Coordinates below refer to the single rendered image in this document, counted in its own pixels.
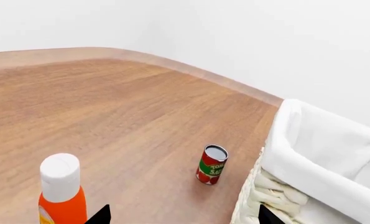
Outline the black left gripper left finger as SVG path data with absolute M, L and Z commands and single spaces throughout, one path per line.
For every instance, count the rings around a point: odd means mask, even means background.
M 110 206 L 107 204 L 103 206 L 98 212 L 96 212 L 89 220 L 84 224 L 110 224 L 111 211 Z

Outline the red tomato sauce can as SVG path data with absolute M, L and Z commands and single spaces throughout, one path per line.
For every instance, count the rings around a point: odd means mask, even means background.
M 207 185 L 215 185 L 224 169 L 229 154 L 219 145 L 210 144 L 204 148 L 196 171 L 197 179 Z

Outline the white woven basket with liner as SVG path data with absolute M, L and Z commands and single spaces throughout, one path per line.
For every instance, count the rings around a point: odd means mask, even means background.
M 370 224 L 370 127 L 300 100 L 284 100 L 230 224 Z

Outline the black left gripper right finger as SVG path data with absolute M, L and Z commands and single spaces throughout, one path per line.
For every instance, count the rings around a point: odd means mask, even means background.
M 258 214 L 259 224 L 285 224 L 264 205 L 260 205 Z

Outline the orange bottle with white cap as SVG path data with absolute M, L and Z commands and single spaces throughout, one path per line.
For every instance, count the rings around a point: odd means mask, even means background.
M 40 224 L 85 224 L 85 193 L 80 184 L 80 161 L 73 154 L 58 153 L 40 165 Z

